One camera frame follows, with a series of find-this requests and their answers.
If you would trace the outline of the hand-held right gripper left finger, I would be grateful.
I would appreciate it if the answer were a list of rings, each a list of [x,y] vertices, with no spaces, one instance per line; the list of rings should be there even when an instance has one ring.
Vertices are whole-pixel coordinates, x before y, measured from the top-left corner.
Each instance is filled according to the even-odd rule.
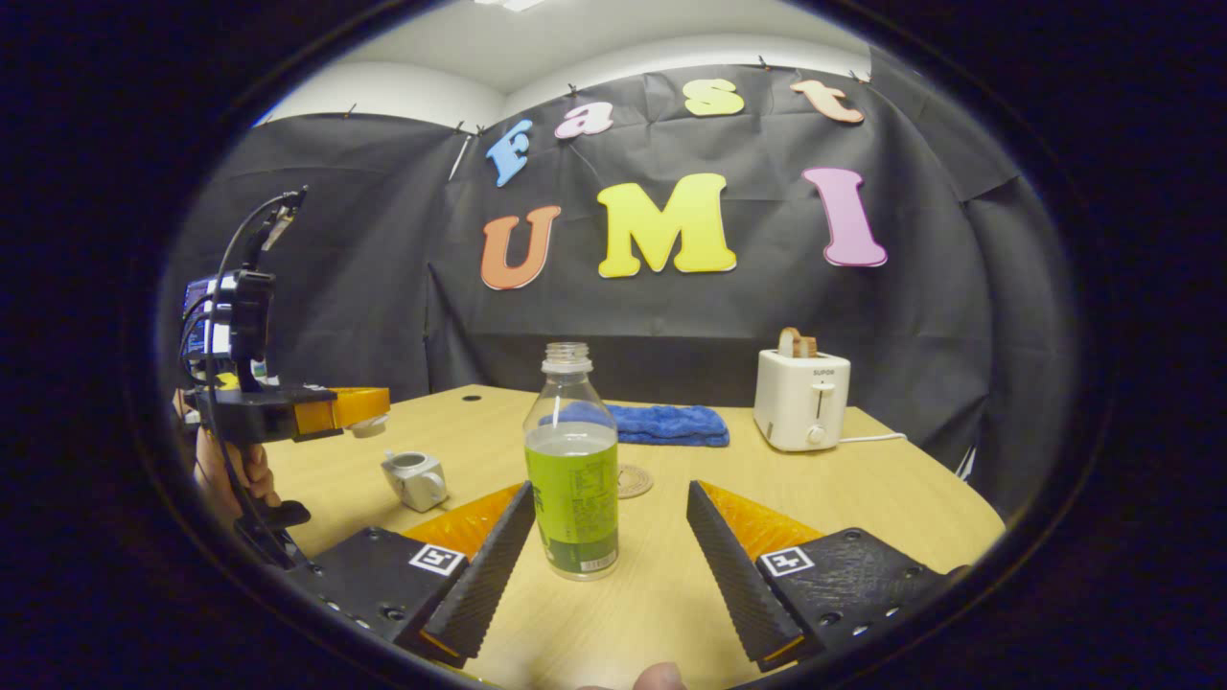
[[[364,528],[290,570],[333,615],[456,669],[479,656],[534,523],[513,484],[404,533]]]

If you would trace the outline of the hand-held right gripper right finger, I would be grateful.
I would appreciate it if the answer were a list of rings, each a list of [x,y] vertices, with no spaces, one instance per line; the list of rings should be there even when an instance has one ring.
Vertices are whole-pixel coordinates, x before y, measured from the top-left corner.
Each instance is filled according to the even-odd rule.
[[[867,529],[825,534],[706,481],[690,484],[686,518],[761,672],[864,648],[962,575],[939,572]]]

